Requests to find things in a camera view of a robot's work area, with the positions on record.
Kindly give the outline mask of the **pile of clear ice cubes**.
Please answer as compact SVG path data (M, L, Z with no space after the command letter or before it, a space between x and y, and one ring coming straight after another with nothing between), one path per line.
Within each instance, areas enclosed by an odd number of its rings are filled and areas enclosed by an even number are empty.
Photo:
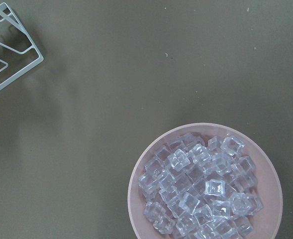
M251 192L255 164L236 136L208 141L193 132L156 149L138 185L143 214L153 228L175 239L242 239L263 205Z

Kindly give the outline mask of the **pink bowl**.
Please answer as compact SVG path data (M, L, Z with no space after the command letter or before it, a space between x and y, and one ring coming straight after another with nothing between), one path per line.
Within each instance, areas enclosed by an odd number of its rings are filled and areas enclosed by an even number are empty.
M176 127L155 139L136 162L128 185L128 213L132 228L138 239L168 239L169 235L157 232L143 215L145 197L138 186L138 177L144 172L144 164L151 159L155 150L166 142L187 132L198 133L204 141L215 135L234 135L245 142L243 153L248 154L256 165L255 176L258 184L253 190L263 204L263 209L250 218L253 231L248 239L273 239L280 227L283 213L283 194L277 172L265 152L249 137L227 126L215 123L191 123Z

